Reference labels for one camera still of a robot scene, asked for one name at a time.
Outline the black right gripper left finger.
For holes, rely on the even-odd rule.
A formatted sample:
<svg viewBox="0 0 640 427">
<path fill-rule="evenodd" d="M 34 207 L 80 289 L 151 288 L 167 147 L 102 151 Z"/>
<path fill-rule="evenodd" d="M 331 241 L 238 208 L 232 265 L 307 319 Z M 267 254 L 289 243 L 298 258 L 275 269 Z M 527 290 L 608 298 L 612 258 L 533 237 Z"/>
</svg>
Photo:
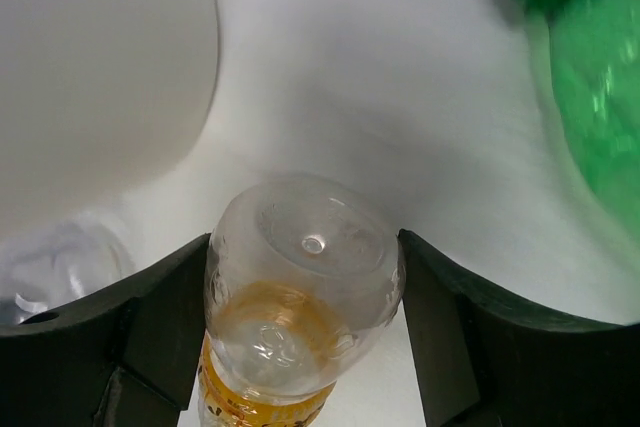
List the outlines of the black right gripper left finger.
<svg viewBox="0 0 640 427">
<path fill-rule="evenodd" d="M 4 426 L 175 426 L 205 331 L 202 235 L 80 300 L 1 329 Z"/>
</svg>

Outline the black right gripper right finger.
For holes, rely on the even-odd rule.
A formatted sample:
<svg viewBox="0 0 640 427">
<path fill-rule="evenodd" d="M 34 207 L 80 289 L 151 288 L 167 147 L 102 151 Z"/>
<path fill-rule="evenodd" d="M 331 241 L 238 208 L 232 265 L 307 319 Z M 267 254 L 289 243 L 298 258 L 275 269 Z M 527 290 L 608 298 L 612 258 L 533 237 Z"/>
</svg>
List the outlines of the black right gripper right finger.
<svg viewBox="0 0 640 427">
<path fill-rule="evenodd" d="M 414 366 L 430 426 L 635 426 L 639 328 L 529 301 L 398 236 Z"/>
</svg>

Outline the crushed clear bottle blue cap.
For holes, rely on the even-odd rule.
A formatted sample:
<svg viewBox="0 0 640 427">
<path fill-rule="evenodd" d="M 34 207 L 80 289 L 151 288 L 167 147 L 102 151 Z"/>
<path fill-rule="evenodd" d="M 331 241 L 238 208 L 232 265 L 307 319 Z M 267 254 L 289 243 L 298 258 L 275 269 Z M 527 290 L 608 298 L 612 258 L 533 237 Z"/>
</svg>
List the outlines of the crushed clear bottle blue cap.
<svg viewBox="0 0 640 427">
<path fill-rule="evenodd" d="M 1 324 L 71 303 L 135 272 L 117 232 L 92 219 L 68 220 L 1 243 Z"/>
</svg>

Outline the clear bottle orange label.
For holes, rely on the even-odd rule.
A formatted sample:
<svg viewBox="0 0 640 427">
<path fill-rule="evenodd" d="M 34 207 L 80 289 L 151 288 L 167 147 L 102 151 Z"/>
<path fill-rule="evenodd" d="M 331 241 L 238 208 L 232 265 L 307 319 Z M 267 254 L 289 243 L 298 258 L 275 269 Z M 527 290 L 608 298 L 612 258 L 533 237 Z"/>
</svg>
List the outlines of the clear bottle orange label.
<svg viewBox="0 0 640 427">
<path fill-rule="evenodd" d="M 311 424 L 394 319 L 405 278 L 395 229 L 353 190 L 289 174 L 241 192 L 209 240 L 201 424 Z"/>
</svg>

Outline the green plastic bottle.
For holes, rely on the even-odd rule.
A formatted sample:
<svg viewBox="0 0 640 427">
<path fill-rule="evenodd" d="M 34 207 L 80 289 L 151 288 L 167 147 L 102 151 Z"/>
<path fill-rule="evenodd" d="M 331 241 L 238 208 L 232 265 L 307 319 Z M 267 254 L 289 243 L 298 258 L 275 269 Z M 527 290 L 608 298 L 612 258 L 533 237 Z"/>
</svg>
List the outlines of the green plastic bottle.
<svg viewBox="0 0 640 427">
<path fill-rule="evenodd" d="M 639 0 L 515 0 L 571 156 L 595 197 L 639 230 Z"/>
</svg>

